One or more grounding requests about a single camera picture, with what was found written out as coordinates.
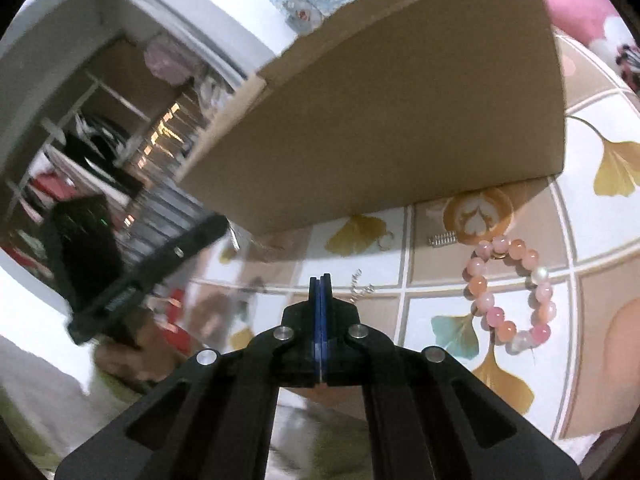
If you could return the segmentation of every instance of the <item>beaded bracelet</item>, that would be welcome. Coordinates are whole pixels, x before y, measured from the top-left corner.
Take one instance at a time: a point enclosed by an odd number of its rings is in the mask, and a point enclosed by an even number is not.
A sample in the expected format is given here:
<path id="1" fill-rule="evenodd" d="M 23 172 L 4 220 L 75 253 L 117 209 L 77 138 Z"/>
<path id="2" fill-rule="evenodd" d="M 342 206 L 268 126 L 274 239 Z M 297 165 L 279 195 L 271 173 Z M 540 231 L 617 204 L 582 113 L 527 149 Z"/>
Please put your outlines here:
<path id="1" fill-rule="evenodd" d="M 466 272 L 471 276 L 468 282 L 469 292 L 477 312 L 486 317 L 487 324 L 495 330 L 496 337 L 503 343 L 511 343 L 516 351 L 542 345 L 551 336 L 548 323 L 556 317 L 556 304 L 551 301 L 554 290 L 549 282 L 549 271 L 538 264 L 540 256 L 537 251 L 527 249 L 523 240 L 509 240 L 505 236 L 497 236 L 491 242 L 482 240 L 475 250 L 476 256 L 466 264 Z M 530 330 L 518 332 L 513 321 L 504 319 L 504 310 L 495 306 L 494 295 L 488 292 L 486 278 L 486 262 L 490 258 L 502 259 L 507 254 L 530 272 L 531 281 L 536 285 L 538 310 L 537 323 Z"/>

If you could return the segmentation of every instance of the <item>silver rivet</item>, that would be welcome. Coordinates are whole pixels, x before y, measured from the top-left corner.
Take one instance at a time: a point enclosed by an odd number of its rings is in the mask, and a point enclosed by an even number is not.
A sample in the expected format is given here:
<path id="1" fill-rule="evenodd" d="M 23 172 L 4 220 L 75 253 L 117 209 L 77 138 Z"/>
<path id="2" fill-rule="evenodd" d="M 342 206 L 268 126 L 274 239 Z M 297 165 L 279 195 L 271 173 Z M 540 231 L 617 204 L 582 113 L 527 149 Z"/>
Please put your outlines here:
<path id="1" fill-rule="evenodd" d="M 369 329 L 364 325 L 351 325 L 349 327 L 349 335 L 354 339 L 362 339 L 369 335 Z"/>
<path id="2" fill-rule="evenodd" d="M 424 349 L 424 356 L 427 358 L 427 361 L 432 363 L 441 363 L 444 361 L 446 354 L 439 346 L 429 346 Z"/>
<path id="3" fill-rule="evenodd" d="M 198 353 L 198 355 L 196 356 L 196 361 L 203 366 L 207 366 L 215 363 L 217 358 L 218 354 L 216 354 L 215 351 L 207 349 Z"/>
<path id="4" fill-rule="evenodd" d="M 278 326 L 273 331 L 273 336 L 279 341 L 287 341 L 293 337 L 293 329 L 288 326 Z"/>

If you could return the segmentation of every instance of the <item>ginkgo leaf print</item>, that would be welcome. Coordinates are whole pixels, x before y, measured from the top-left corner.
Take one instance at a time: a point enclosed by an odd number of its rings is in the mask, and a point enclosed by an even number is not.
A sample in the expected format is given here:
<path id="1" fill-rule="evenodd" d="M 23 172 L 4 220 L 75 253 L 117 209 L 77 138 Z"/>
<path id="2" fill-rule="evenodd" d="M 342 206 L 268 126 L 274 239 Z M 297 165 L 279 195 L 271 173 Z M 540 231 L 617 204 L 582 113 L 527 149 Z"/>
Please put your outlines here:
<path id="1" fill-rule="evenodd" d="M 355 215 L 324 245 L 333 254 L 361 254 L 386 234 L 386 222 L 375 216 Z"/>
<path id="2" fill-rule="evenodd" d="M 433 317 L 431 328 L 436 336 L 436 345 L 444 348 L 453 357 L 465 359 L 476 357 L 479 346 L 473 320 L 474 314 Z"/>
<path id="3" fill-rule="evenodd" d="M 632 140 L 612 142 L 589 121 L 575 119 L 593 130 L 602 141 L 603 153 L 600 167 L 593 181 L 593 192 L 598 196 L 629 196 L 640 186 L 640 144 Z"/>
<path id="4" fill-rule="evenodd" d="M 493 342 L 484 361 L 473 374 L 519 414 L 524 415 L 529 411 L 535 398 L 531 388 L 525 381 L 498 366 Z"/>

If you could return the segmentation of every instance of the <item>red object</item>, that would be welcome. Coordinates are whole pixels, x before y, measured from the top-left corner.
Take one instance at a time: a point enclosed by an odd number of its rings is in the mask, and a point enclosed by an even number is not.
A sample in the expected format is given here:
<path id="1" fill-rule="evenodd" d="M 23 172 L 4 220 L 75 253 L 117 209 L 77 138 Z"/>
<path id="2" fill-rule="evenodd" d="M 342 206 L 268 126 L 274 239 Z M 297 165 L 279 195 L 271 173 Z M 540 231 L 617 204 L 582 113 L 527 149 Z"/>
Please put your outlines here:
<path id="1" fill-rule="evenodd" d="M 182 317 L 182 300 L 184 299 L 184 291 L 176 288 L 172 291 L 166 307 L 166 326 L 162 327 L 164 340 L 173 346 L 178 352 L 184 355 L 191 353 L 191 336 L 179 326 L 176 325 Z"/>
<path id="2" fill-rule="evenodd" d="M 70 186 L 62 177 L 53 172 L 38 175 L 31 181 L 31 184 L 59 202 L 69 200 L 78 195 L 78 190 L 74 186 Z"/>

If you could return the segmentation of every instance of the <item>cardboard box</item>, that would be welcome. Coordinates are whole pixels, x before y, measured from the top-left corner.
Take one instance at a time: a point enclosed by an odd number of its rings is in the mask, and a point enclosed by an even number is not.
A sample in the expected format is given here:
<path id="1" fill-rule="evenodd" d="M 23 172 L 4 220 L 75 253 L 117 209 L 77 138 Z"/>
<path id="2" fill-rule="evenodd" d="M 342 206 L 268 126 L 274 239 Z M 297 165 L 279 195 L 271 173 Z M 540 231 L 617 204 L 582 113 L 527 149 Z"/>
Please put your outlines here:
<path id="1" fill-rule="evenodd" d="M 558 173 L 542 0 L 358 0 L 237 92 L 181 185 L 252 234 Z"/>

